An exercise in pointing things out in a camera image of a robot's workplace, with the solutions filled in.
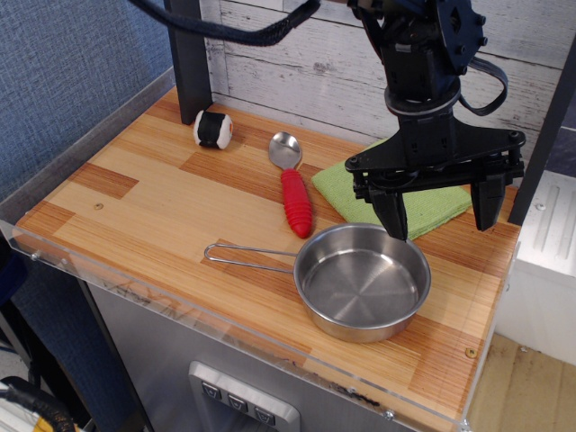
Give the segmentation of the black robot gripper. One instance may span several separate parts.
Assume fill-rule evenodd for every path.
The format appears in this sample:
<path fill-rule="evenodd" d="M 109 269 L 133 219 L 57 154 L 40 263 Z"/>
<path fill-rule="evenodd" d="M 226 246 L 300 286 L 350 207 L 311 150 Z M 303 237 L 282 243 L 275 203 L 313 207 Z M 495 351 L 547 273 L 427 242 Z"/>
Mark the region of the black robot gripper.
<path fill-rule="evenodd" d="M 401 193 L 471 185 L 477 230 L 497 223 L 506 185 L 525 173 L 519 130 L 465 124 L 446 109 L 430 116 L 401 116 L 391 138 L 350 157 L 357 199 L 373 206 L 388 234 L 408 238 L 408 219 Z"/>

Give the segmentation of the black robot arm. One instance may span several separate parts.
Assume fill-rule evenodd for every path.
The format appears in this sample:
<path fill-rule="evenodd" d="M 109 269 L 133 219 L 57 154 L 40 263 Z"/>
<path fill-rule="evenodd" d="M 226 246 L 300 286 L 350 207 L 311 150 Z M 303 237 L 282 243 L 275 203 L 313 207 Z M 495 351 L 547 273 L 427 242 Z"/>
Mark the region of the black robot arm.
<path fill-rule="evenodd" d="M 524 133 L 465 124 L 461 77 L 476 69 L 507 82 L 506 74 L 477 57 L 487 40 L 485 19 L 467 1 L 352 1 L 383 64 L 385 103 L 398 131 L 349 158 L 357 198 L 370 203 L 387 232 L 408 236 L 406 193 L 469 185 L 478 230 L 492 227 L 506 188 L 524 174 Z"/>

